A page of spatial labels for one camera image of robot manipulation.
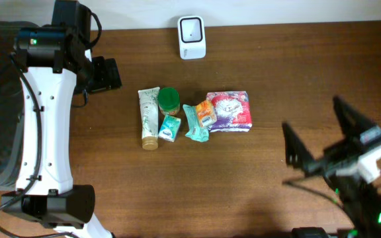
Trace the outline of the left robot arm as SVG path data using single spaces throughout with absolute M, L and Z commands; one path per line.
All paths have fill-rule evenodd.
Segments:
M 22 160 L 15 190 L 2 196 L 0 210 L 56 237 L 112 236 L 95 215 L 95 189 L 76 185 L 69 163 L 73 95 L 122 84 L 114 59 L 91 55 L 97 19 L 78 1 L 56 1 L 51 23 L 20 29 L 11 55 L 24 94 Z

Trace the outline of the mint green wipes pack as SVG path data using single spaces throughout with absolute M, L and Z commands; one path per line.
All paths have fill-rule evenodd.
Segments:
M 187 104 L 183 105 L 183 110 L 187 117 L 189 131 L 185 134 L 193 141 L 206 142 L 209 140 L 209 131 L 206 128 L 201 128 L 196 115 L 196 107 Z

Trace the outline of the teal tissue pack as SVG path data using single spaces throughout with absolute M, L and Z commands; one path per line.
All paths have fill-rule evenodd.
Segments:
M 159 130 L 158 137 L 166 141 L 174 142 L 181 125 L 181 119 L 166 115 Z

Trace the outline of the orange tissue pack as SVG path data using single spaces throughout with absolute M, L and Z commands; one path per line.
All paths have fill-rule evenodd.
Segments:
M 210 100 L 205 100 L 196 105 L 195 110 L 201 128 L 207 128 L 217 121 L 216 111 Z

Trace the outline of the green lid glass jar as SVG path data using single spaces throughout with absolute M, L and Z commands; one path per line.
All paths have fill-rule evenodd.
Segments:
M 166 87 L 159 91 L 159 109 L 162 114 L 174 116 L 180 111 L 180 97 L 176 89 Z

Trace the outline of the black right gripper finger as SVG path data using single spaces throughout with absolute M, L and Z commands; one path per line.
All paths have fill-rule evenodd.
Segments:
M 333 97 L 333 109 L 345 137 L 359 138 L 362 133 L 376 126 L 375 122 L 355 110 L 341 97 Z
M 284 134 L 286 164 L 294 169 L 313 169 L 316 163 L 302 140 L 287 122 L 282 123 Z

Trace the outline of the red purple pad package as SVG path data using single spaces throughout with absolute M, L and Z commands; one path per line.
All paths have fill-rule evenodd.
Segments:
M 213 104 L 217 121 L 208 127 L 210 132 L 248 132 L 253 123 L 246 91 L 207 93 Z

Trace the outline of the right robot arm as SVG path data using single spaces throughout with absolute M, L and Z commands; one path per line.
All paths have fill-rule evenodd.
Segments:
M 289 123 L 282 123 L 286 164 L 301 170 L 304 179 L 322 177 L 338 195 L 334 204 L 354 225 L 346 237 L 381 237 L 381 194 L 373 184 L 381 175 L 381 128 L 338 96 L 333 109 L 344 138 L 326 147 L 319 159 Z

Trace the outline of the white Pantene tube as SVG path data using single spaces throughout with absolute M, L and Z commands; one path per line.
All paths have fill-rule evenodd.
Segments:
M 142 119 L 142 148 L 145 150 L 158 148 L 159 90 L 160 87 L 154 87 L 138 91 Z

